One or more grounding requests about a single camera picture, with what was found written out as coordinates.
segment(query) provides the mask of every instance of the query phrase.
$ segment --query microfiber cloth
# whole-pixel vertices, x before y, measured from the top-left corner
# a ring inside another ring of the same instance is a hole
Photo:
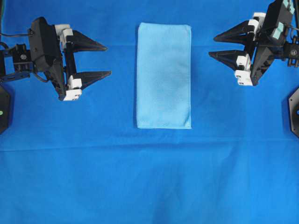
[[[137,127],[191,129],[191,27],[141,23]]]

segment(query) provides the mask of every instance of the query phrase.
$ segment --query white clip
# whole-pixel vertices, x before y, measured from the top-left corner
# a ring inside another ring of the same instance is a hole
[[[60,42],[62,49],[65,49],[66,46],[66,37],[67,36],[73,36],[73,30],[71,29],[71,26],[69,24],[60,24],[60,25],[55,25],[55,30],[57,36],[60,37]]]

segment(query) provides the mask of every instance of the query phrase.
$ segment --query blue fabric surface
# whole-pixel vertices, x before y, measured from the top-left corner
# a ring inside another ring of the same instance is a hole
[[[191,27],[141,23],[138,128],[191,129]]]
[[[44,16],[109,47],[77,53],[78,71],[112,70],[77,102],[35,77],[6,84],[14,118],[0,135],[1,224],[265,224],[299,222],[299,140],[287,97],[299,71],[275,61],[257,87],[238,86],[208,51],[213,37],[269,1],[6,1],[3,32]],[[141,22],[192,27],[192,130],[135,122]],[[26,38],[3,38],[10,46]]]

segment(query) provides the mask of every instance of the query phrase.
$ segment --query white connector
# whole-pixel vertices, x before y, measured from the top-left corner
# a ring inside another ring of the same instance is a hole
[[[71,29],[71,26],[69,24],[55,25],[55,30],[57,36],[60,38],[62,49],[65,49],[66,37],[73,36],[73,30]]]
[[[79,97],[82,95],[82,90],[67,90],[66,96],[64,98],[64,101],[73,101],[79,99]]]

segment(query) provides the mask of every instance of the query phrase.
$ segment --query blue tablecloth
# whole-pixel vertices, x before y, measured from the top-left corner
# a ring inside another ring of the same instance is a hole
[[[208,56],[242,49],[213,37],[268,4],[6,1],[3,32],[24,33],[39,16],[69,23],[109,47],[77,53],[78,71],[113,73],[78,102],[60,102],[35,77],[5,85],[14,92],[14,118],[0,135],[0,223],[297,224],[299,140],[286,99],[299,85],[298,71],[276,61],[257,87],[244,88]],[[192,130],[136,127],[141,22],[192,26]]]

